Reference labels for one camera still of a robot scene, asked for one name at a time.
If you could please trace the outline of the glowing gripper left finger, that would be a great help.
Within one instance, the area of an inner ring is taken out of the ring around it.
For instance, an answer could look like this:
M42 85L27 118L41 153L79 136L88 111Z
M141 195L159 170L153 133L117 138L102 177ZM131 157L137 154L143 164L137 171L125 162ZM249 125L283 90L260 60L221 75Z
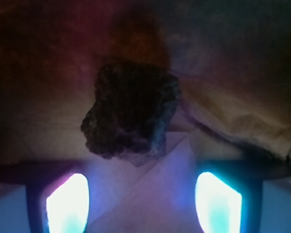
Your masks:
M89 214L87 178L74 173L46 199L48 231L50 233L83 233Z

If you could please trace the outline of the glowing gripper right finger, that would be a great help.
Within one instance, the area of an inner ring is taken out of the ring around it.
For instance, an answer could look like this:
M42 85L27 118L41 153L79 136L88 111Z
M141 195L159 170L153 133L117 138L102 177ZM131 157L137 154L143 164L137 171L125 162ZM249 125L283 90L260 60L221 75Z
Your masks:
M211 172L201 173L195 184L195 209L205 233L239 233L243 196Z

